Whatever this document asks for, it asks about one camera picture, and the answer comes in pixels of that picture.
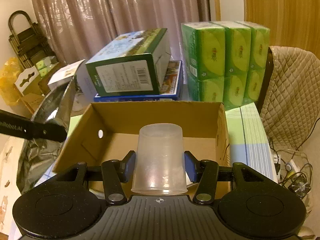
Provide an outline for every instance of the quilted chair cover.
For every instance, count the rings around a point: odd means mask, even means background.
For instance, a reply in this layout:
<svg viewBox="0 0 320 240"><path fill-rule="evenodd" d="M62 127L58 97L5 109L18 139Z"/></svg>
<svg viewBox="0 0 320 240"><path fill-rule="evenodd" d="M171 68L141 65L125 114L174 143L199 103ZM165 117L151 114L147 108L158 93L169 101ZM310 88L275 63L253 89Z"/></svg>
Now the quilted chair cover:
<svg viewBox="0 0 320 240"><path fill-rule="evenodd" d="M274 69L260 116L275 144L297 149L319 114L320 60L299 48L270 48Z"/></svg>

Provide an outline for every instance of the pink curtain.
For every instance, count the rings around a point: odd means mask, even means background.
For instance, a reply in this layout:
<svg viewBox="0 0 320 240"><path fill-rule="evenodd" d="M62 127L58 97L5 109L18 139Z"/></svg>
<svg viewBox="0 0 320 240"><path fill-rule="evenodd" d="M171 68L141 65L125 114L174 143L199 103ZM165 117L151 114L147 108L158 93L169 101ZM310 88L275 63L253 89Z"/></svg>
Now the pink curtain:
<svg viewBox="0 0 320 240"><path fill-rule="evenodd" d="M208 0L32 0L60 61L89 59L122 33L168 28L172 58L182 59L180 24L209 20Z"/></svg>

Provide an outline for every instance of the gray ribbed plate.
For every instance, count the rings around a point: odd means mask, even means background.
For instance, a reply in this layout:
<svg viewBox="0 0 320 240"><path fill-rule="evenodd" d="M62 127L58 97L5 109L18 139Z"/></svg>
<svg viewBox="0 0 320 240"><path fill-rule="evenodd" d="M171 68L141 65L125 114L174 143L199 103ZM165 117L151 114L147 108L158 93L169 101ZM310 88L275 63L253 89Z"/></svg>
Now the gray ribbed plate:
<svg viewBox="0 0 320 240"><path fill-rule="evenodd" d="M103 217L72 240L245 240L226 228L208 206L187 196L133 196L129 203L109 207ZM298 240L292 236L289 240Z"/></svg>

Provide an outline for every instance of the plastic cup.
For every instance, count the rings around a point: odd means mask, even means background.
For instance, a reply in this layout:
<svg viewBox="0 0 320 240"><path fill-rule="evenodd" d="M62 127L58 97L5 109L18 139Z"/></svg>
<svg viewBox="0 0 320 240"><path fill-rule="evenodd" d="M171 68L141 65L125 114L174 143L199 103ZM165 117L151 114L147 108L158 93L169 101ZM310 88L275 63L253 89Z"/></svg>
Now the plastic cup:
<svg viewBox="0 0 320 240"><path fill-rule="evenodd" d="M180 126L156 123L140 129L131 190L145 195L188 191Z"/></svg>

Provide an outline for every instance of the yellow plastic bag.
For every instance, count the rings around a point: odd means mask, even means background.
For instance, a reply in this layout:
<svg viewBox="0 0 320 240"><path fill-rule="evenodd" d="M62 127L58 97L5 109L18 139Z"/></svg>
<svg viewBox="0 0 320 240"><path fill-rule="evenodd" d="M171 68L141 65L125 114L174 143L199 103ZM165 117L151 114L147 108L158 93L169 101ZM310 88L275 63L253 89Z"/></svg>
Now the yellow plastic bag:
<svg viewBox="0 0 320 240"><path fill-rule="evenodd" d="M22 97L15 86L18 76L23 72L17 58L10 58L0 69L0 95L8 106L17 105Z"/></svg>

